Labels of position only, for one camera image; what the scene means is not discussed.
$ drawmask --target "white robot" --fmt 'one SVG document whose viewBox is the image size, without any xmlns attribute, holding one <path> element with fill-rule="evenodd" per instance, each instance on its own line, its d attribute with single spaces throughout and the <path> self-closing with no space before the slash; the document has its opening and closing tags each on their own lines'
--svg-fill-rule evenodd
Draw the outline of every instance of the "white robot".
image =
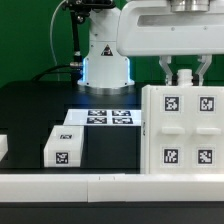
<svg viewBox="0 0 224 224">
<path fill-rule="evenodd" d="M 129 59 L 116 50 L 120 10 L 114 2 L 68 0 L 64 6 L 73 13 L 73 27 L 74 21 L 82 24 L 86 17 L 90 18 L 89 54 L 83 61 L 83 77 L 78 81 L 80 89 L 103 95 L 132 91 L 134 81 L 130 79 Z"/>
</svg>

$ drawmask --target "cable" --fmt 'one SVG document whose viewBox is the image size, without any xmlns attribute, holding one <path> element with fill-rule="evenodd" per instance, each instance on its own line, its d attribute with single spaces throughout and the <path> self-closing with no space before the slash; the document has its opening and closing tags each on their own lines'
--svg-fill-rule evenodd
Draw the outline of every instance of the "cable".
<svg viewBox="0 0 224 224">
<path fill-rule="evenodd" d="M 52 67 L 52 68 L 49 68 L 49 69 L 47 69 L 47 70 L 41 72 L 40 74 L 34 76 L 34 77 L 31 79 L 31 81 L 33 81 L 33 82 L 39 81 L 39 80 L 40 80 L 44 75 L 46 75 L 46 74 L 55 74 L 55 73 L 52 72 L 52 71 L 55 71 L 55 70 L 57 70 L 57 73 L 61 73 L 61 72 L 58 71 L 58 69 L 60 69 L 60 68 L 70 68 L 70 65 L 57 65 L 57 66 L 54 66 L 54 67 Z"/>
<path fill-rule="evenodd" d="M 53 29 L 54 29 L 54 21 L 55 21 L 55 18 L 56 18 L 56 15 L 60 9 L 60 7 L 66 2 L 66 0 L 63 0 L 58 6 L 57 8 L 55 9 L 54 11 L 54 14 L 52 16 L 52 19 L 51 19 L 51 26 L 50 26 L 50 46 L 51 46 L 51 53 L 52 53 L 52 57 L 54 59 L 54 64 L 55 66 L 58 65 L 58 62 L 57 62 L 57 58 L 56 58 L 56 55 L 55 55 L 55 51 L 54 51 L 54 45 L 53 45 Z"/>
</svg>

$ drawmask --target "metal bracket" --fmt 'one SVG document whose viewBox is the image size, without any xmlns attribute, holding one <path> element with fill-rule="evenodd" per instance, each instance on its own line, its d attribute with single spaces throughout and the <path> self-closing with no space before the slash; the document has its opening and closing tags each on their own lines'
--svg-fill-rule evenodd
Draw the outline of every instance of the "metal bracket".
<svg viewBox="0 0 224 224">
<path fill-rule="evenodd" d="M 166 73 L 166 85 L 172 86 L 172 76 L 173 73 L 168 64 L 172 61 L 172 56 L 160 56 L 159 64 L 163 71 Z"/>
<path fill-rule="evenodd" d="M 199 86 L 203 85 L 204 74 L 212 63 L 212 55 L 199 55 L 198 61 L 201 62 L 195 74 L 199 75 Z"/>
</svg>

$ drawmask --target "blue light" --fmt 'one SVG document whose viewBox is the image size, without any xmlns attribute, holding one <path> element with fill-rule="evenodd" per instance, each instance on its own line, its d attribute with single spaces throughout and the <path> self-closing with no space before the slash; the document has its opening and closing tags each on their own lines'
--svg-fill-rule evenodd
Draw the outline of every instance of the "blue light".
<svg viewBox="0 0 224 224">
<path fill-rule="evenodd" d="M 128 60 L 128 82 L 130 82 L 131 81 L 131 62 L 130 62 L 130 59 L 129 58 L 127 58 L 127 60 Z"/>
<path fill-rule="evenodd" d="M 83 69 L 82 69 L 82 81 L 85 82 L 86 81 L 86 59 L 83 59 Z"/>
</svg>

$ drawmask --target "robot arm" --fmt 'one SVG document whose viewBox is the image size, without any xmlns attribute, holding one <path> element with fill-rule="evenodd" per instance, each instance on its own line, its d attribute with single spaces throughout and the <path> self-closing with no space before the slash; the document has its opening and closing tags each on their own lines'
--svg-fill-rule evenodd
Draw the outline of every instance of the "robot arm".
<svg viewBox="0 0 224 224">
<path fill-rule="evenodd" d="M 196 74 L 202 85 L 211 55 L 224 53 L 223 39 L 223 0 L 131 1 L 121 12 L 117 50 L 126 56 L 160 56 L 167 85 L 172 79 L 167 56 L 199 55 Z"/>
</svg>

